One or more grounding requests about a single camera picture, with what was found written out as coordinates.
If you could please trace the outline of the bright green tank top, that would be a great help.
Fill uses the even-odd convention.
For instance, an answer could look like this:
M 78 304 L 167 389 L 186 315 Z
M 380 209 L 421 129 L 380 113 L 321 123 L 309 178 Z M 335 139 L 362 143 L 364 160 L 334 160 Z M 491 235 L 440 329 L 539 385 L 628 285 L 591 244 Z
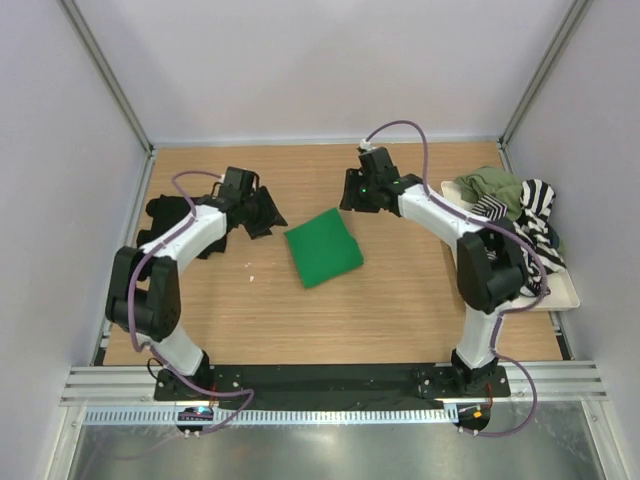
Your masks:
M 364 264 L 356 239 L 337 208 L 285 232 L 302 285 L 316 287 Z

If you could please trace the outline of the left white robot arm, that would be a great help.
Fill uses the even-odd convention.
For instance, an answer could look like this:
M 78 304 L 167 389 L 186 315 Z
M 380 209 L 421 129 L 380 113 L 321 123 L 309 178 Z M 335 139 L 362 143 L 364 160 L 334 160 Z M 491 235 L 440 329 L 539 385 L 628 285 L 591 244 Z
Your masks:
M 256 239 L 287 225 L 256 172 L 229 167 L 214 177 L 213 191 L 202 197 L 177 187 L 186 207 L 182 217 L 141 246 L 116 252 L 105 307 L 107 320 L 129 334 L 133 349 L 151 351 L 192 400 L 210 392 L 212 376 L 208 355 L 180 322 L 181 274 L 202 252 L 224 245 L 233 229 Z

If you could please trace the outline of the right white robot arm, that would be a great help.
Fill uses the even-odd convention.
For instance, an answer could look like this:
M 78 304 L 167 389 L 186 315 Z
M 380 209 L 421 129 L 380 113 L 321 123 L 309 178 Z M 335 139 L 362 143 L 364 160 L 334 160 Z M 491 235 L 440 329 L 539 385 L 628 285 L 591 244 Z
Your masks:
M 459 394 L 472 396 L 496 372 L 502 316 L 519 297 L 527 279 L 513 229 L 447 201 L 414 174 L 401 175 L 384 147 L 364 142 L 358 152 L 360 166 L 346 170 L 340 208 L 389 211 L 426 228 L 453 253 L 465 321 L 462 337 L 451 354 L 450 381 Z

